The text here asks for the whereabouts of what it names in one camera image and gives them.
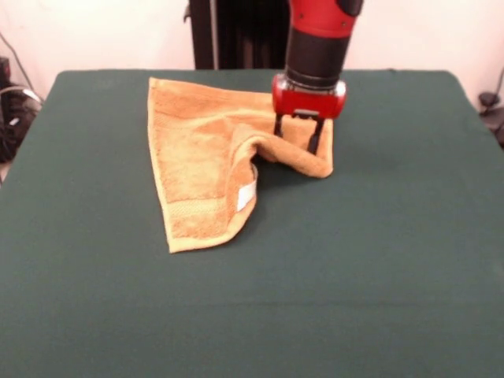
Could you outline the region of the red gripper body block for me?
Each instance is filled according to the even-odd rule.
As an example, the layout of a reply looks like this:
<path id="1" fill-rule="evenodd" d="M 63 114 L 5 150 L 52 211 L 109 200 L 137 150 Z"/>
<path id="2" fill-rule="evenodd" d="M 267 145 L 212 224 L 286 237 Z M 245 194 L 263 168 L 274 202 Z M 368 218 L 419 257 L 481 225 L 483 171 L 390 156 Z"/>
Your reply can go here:
<path id="1" fill-rule="evenodd" d="M 272 79 L 272 107 L 276 114 L 336 119 L 343 111 L 347 86 L 339 81 L 328 91 L 312 91 L 294 85 L 285 74 Z"/>

